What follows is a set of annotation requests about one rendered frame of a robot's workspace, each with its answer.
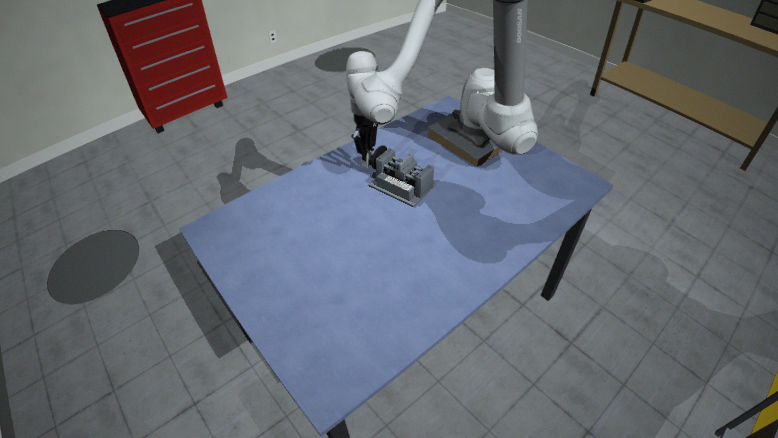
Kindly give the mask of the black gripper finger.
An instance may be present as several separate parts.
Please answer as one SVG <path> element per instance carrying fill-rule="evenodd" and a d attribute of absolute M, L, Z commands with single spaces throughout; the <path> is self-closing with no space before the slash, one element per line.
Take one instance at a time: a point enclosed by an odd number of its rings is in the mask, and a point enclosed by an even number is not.
<path fill-rule="evenodd" d="M 369 126 L 369 132 L 370 133 L 368 134 L 368 138 L 367 138 L 367 146 L 369 146 L 368 147 L 368 155 L 369 155 L 369 160 L 370 161 L 372 159 L 372 151 L 374 151 L 373 146 L 375 147 L 375 145 L 376 145 L 377 127 L 378 127 L 378 124 L 375 124 L 375 123 L 373 125 Z"/>
<path fill-rule="evenodd" d="M 362 166 L 366 168 L 369 168 L 369 155 L 367 146 L 368 131 L 368 128 L 365 128 L 365 136 L 361 136 L 359 135 L 358 128 L 356 133 L 352 134 L 351 136 L 354 139 L 357 152 L 362 155 Z"/>

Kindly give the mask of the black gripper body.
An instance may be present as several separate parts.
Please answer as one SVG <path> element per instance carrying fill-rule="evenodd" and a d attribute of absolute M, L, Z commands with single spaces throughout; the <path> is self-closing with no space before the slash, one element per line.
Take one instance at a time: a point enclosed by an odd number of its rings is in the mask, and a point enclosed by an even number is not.
<path fill-rule="evenodd" d="M 355 114 L 354 114 L 354 121 L 356 123 L 356 131 L 359 128 L 359 134 L 362 135 L 362 136 L 365 136 L 365 128 L 368 128 L 368 130 L 369 130 L 369 126 L 374 124 L 372 121 L 370 121 L 369 119 L 365 118 L 364 116 L 358 116 L 358 115 L 355 115 Z M 365 125 L 367 125 L 367 126 L 365 126 Z"/>

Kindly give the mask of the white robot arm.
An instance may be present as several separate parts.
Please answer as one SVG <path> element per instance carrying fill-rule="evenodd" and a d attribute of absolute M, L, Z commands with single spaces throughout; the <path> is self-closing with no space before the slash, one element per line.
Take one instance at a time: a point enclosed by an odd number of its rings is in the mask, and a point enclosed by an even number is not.
<path fill-rule="evenodd" d="M 402 85 L 442 1 L 419 0 L 399 55 L 385 71 L 379 72 L 370 52 L 349 56 L 346 80 L 353 114 L 379 125 L 394 119 Z M 493 0 L 494 70 L 472 72 L 463 86 L 460 111 L 452 112 L 457 121 L 448 130 L 476 147 L 491 139 L 505 152 L 524 154 L 536 143 L 537 125 L 524 93 L 527 4 L 528 0 Z"/>

